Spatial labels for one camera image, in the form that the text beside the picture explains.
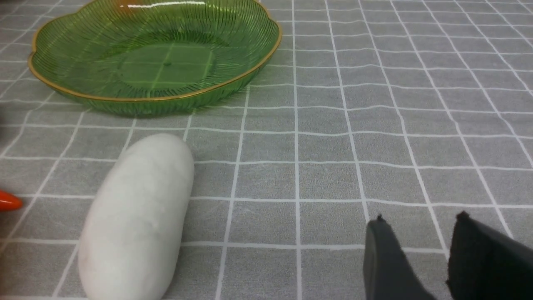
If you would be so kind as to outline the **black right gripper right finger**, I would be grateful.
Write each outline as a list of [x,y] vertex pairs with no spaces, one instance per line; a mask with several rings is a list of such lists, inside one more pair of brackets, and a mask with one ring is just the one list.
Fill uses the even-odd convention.
[[531,300],[532,249],[462,211],[456,216],[446,283],[455,300]]

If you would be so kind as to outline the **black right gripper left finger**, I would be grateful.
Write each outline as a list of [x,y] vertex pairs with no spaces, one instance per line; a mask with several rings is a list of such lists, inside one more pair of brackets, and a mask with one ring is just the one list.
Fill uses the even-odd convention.
[[363,276],[367,300],[435,299],[419,281],[382,215],[366,226]]

